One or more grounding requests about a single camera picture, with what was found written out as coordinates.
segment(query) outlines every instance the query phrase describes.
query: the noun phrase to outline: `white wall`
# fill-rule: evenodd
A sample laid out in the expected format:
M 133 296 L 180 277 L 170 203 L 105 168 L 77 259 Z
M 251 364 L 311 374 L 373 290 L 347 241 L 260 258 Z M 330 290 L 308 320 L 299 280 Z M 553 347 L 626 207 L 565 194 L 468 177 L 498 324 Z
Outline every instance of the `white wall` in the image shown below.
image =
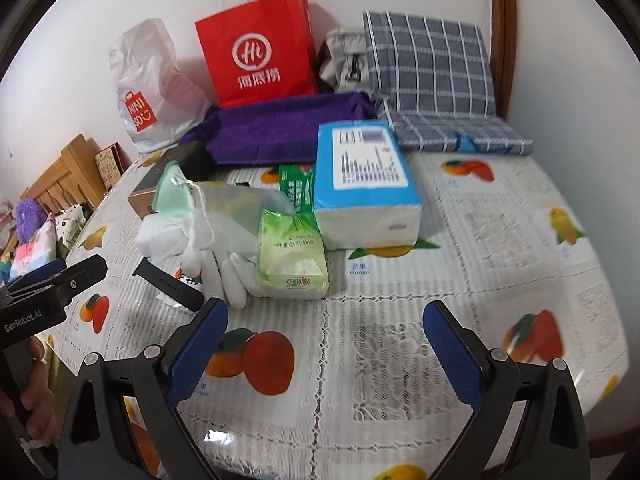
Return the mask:
M 640 62 L 594 0 L 518 0 L 510 123 L 583 222 L 613 288 L 630 368 L 587 417 L 640 424 Z
M 100 147 L 119 142 L 135 158 L 111 86 L 107 50 L 124 30 L 160 16 L 181 68 L 212 95 L 193 23 L 221 0 L 58 0 L 0 83 L 0 189 L 15 200 L 78 132 Z M 490 0 L 310 0 L 319 42 L 362 11 L 398 10 L 477 23 L 490 44 Z

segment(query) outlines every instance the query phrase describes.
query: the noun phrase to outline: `checkered cushion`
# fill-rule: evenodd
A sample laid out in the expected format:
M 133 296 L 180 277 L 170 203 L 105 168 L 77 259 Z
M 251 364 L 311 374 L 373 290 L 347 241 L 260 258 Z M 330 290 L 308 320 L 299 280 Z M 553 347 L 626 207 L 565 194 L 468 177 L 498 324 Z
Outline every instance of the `checkered cushion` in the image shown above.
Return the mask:
M 366 12 L 372 97 L 409 150 L 527 155 L 495 114 L 494 82 L 478 27 L 392 12 Z

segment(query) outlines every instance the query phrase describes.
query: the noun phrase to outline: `human hand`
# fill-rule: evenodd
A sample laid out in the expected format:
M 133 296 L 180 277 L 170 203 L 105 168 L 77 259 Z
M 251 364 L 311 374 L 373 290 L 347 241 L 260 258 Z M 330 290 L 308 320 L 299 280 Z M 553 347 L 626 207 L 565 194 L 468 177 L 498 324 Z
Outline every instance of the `human hand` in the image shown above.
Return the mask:
M 33 368 L 29 384 L 20 395 L 20 402 L 31 412 L 26 426 L 27 434 L 47 447 L 53 444 L 56 434 L 56 416 L 52 406 L 53 394 L 48 388 L 49 371 L 41 361 L 44 357 L 44 345 L 36 336 L 31 337 L 29 350 L 33 356 Z M 15 415 L 14 404 L 2 392 L 0 392 L 0 413 L 4 416 Z

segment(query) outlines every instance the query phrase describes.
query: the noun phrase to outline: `wooden headboard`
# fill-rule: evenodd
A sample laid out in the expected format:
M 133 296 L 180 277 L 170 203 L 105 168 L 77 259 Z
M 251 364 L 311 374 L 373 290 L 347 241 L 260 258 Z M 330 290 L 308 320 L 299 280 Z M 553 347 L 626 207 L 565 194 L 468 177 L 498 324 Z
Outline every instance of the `wooden headboard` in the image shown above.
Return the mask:
M 105 187 L 94 155 L 82 134 L 76 136 L 62 149 L 58 160 L 20 197 L 34 198 L 52 213 L 81 203 L 95 209 L 102 201 Z

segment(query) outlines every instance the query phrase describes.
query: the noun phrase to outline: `silver bolt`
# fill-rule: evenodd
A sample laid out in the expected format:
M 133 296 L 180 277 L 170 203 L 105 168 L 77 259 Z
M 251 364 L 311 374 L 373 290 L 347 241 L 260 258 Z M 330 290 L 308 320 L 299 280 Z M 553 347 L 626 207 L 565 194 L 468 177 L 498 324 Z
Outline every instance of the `silver bolt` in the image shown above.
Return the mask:
M 494 361 L 503 363 L 509 358 L 509 354 L 507 354 L 507 352 L 505 352 L 504 350 L 494 348 L 493 350 L 491 350 L 491 358 Z
M 158 357 L 161 352 L 161 348 L 158 345 L 151 345 L 145 348 L 145 357 L 147 359 L 153 359 L 154 357 Z
M 98 362 L 98 354 L 95 352 L 91 352 L 90 354 L 87 354 L 87 356 L 84 358 L 84 364 L 86 364 L 87 366 L 95 365 L 97 362 Z
M 556 370 L 566 370 L 566 363 L 559 357 L 556 357 L 551 364 Z

